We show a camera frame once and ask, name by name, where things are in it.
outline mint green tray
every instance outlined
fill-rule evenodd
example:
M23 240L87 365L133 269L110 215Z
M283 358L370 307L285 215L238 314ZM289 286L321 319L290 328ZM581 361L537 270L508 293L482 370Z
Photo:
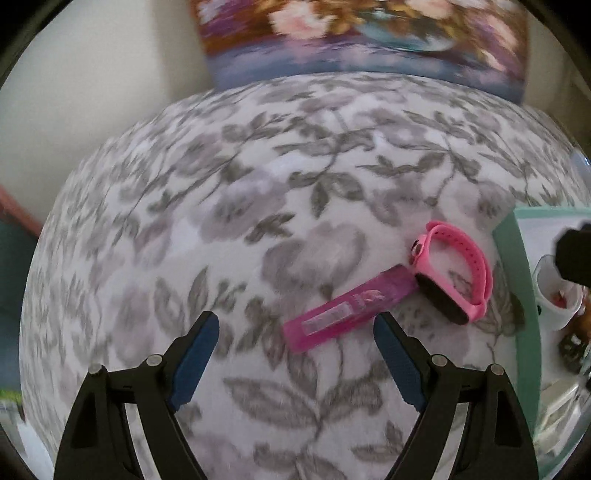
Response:
M540 404L542 357L537 304L531 279L531 268L518 221L520 219L559 218L584 216L591 219L591 208L518 207L493 231L507 284L524 309L525 326L517 333L517 396L521 403L530 433L533 435ZM570 455L589 424L589 415L583 413L578 427L561 455L538 465L540 478L553 473Z

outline black object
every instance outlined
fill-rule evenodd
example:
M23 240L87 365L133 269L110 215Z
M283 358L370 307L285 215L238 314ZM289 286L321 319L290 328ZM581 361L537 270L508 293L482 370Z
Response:
M558 344L558 351L564 366L578 375L589 354L589 341L580 339L576 333L569 333Z
M433 477L458 403L470 406L450 479L538 478L530 432L503 367L493 364L482 372L431 356L386 312L376 317L374 335L403 399L420 413L387 480Z
M191 400L219 335L217 317L203 312L188 334L139 367L107 372L91 367L78 392L57 454L54 480L137 480L139 468L125 414L138 406L154 463L163 480L206 480L174 413Z
M404 400L421 412L387 480L431 479L458 402L471 406L450 478L537 479L530 434L502 367L479 372L456 368L441 355L431 358L388 313L378 315L374 325ZM66 423L54 479L142 479L124 409L135 403L162 479L206 480L174 412L191 399L218 334L217 317L204 312L162 356L117 372L91 367Z
M417 280L418 288L427 300L450 322L465 325L470 321L466 312L433 280L420 273L415 275L414 278Z
M560 276L591 288L591 223L579 230L568 229L556 242L554 263Z

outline floral painting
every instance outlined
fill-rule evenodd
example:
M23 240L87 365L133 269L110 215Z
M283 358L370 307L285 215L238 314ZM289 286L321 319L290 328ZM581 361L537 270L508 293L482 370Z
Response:
M191 0L221 89L335 71L447 80L519 102L527 17L513 0Z

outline pink flower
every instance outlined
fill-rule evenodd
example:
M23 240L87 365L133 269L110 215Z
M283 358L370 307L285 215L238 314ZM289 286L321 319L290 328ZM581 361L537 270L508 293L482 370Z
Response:
M453 13L453 7L447 0L406 0L405 3L425 17L435 20L449 18Z
M269 14L275 33L287 35L296 40L322 38L334 15L318 18L311 2L291 0L282 10Z
M486 16L486 22L491 26L499 44L509 51L515 51L518 40L511 30L511 27L503 22L499 17L491 14Z
M486 62L487 64L489 64L489 66L491 66L495 70L499 70L499 72L507 71L506 67L500 61L498 61L491 52L482 50L482 53L484 54Z

